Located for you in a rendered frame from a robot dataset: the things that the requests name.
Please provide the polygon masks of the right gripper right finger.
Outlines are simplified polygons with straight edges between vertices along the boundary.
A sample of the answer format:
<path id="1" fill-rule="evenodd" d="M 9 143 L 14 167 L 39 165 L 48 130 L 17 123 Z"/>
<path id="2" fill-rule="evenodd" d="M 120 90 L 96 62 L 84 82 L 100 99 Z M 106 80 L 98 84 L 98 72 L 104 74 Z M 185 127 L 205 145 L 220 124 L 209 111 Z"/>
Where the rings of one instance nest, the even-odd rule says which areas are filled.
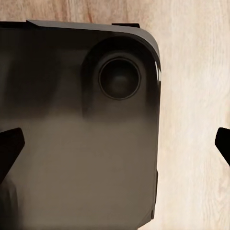
<path id="1" fill-rule="evenodd" d="M 230 129 L 223 127 L 218 129 L 215 145 L 230 166 Z"/>

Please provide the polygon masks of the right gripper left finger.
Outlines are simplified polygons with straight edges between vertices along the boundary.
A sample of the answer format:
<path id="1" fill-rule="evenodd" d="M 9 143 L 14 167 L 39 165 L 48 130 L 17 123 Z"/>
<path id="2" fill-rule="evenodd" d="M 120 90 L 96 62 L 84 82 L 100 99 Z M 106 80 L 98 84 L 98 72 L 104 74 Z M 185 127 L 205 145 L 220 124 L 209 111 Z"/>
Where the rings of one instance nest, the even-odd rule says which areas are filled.
<path id="1" fill-rule="evenodd" d="M 0 133 L 0 185 L 24 146 L 25 140 L 20 127 Z"/>

